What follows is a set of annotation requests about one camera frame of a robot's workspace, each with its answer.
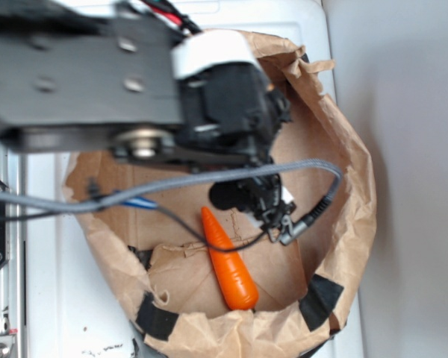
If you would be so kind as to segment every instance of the black cable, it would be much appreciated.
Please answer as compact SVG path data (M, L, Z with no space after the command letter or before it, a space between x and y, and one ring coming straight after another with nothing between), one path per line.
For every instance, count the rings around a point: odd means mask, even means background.
M240 180L255 176L267 176L305 168L320 168L335 175L335 180L326 195L329 198L333 198L337 192L341 178L343 177L342 171L337 166L326 162L325 160L307 159L292 163L264 165L256 168L227 169L216 172L203 172L194 175L167 178L134 186L121 192L103 195L97 200L79 201L77 203L66 203L26 195L16 195L8 192L0 192L0 202L34 207L54 213L91 213L97 210L103 210L106 207L122 204L129 199L153 192L177 189L185 186L195 186L203 183L222 183L224 181Z
M21 215L21 216L0 216L0 222L25 222L27 220L48 218L49 216L60 215L61 213L56 213L52 211L45 211L44 213L37 213L31 215Z
M258 243L260 239L265 235L265 232L260 233L255 239L253 239L251 242L247 242L245 245L241 245L237 248L220 248L218 246L210 244L206 238L199 233L197 233L192 227L190 227L183 219L181 219L179 216L174 214L171 210L165 208L165 207L157 207L156 210L160 213L163 213L164 215L168 216L170 219L177 222L179 225L181 225L188 233L190 233L192 236L194 236L196 239L198 239L200 242L204 243L207 247L219 251L219 252L235 252L244 250L245 248L250 248L251 246ZM27 220L34 220L34 219L42 219L47 218L50 216L57 216L64 213L59 212L51 212L46 211L44 213L37 213L37 214L31 214L31 215L21 215L21 216L0 216L0 222L24 222Z
M168 13L174 16L177 16L181 22L181 30L187 29L189 32L193 35L198 34L202 32L202 29L193 21L190 19L188 15L184 15L181 13L176 7L167 0L141 0L144 4L150 6L150 8L155 8L160 11L163 11L164 13Z
M168 216L170 219L174 220L178 224L180 224L188 233L193 235L200 242L204 243L208 248L211 248L211 249L213 249L215 251L219 251L219 252L224 252L224 253L225 252L235 252L235 251L243 250L245 248L250 248L251 246L257 244L259 242L259 240L262 239L262 237L266 234L265 232L261 232L255 237L255 239L253 239L252 241L247 242L246 244L239 246L237 248L220 248L218 246L215 246L215 245L212 245L211 243L209 243L203 235L197 233L183 219L181 219L179 216L174 214L171 210L169 210L165 207L157 207L156 210L158 212L163 213L164 215Z

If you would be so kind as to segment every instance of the white wall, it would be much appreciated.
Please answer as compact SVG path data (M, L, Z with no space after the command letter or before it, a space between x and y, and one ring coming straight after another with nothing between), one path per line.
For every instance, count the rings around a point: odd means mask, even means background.
M366 358L448 357L448 0L323 0L337 102L372 152Z

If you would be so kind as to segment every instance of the gray cable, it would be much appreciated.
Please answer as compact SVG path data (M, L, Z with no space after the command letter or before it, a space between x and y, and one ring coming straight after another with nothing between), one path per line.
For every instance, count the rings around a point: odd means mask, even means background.
M35 207L53 213L89 213L121 204L128 199L160 192L164 190L182 188L184 186L199 185L204 183L220 183L223 181L240 180L251 177L274 175L280 172L289 172L297 169L318 168L324 169L335 175L327 196L333 198L342 178L342 171L336 165L320 159L300 160L285 164L269 164L258 168L230 169L217 172L205 172L194 175L185 175L176 178L153 181L151 183L135 186L114 194L106 195L97 200L88 200L81 203L63 203L24 195L14 195L8 192L0 192L0 201L12 204Z

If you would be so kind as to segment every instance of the black connector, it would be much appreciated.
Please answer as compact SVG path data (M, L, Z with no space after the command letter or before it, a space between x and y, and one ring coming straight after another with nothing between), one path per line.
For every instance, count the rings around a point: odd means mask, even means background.
M293 225L291 232L286 231L281 233L279 236L279 241L284 245L289 245L304 231L309 229L309 227L312 226L315 221L327 210L331 203L332 199L327 195L324 196L309 213L305 214Z
M188 15L183 15L180 13L179 18L182 21L181 27L189 30L191 34L195 35L202 32L201 28L194 21L192 21Z
M176 14L178 11L174 7L172 3L167 0L143 0L143 2L151 7L154 7L158 10L161 10L165 13L174 13Z

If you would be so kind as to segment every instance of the black tape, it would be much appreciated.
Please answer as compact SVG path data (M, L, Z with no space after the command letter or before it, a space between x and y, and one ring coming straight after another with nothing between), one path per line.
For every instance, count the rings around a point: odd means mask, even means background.
M137 314L136 323L151 337L167 341L178 321L179 314L157 308L152 302L152 293L147 292Z
M304 60L304 62L310 63L310 60L308 59L307 52L305 52L301 58Z
M309 330L316 330L327 320L342 292L341 285L318 274L312 277L307 295L299 302L300 312Z
M138 251L134 246L130 245L128 245L128 249L136 255L145 270L148 271L151 268L152 250Z

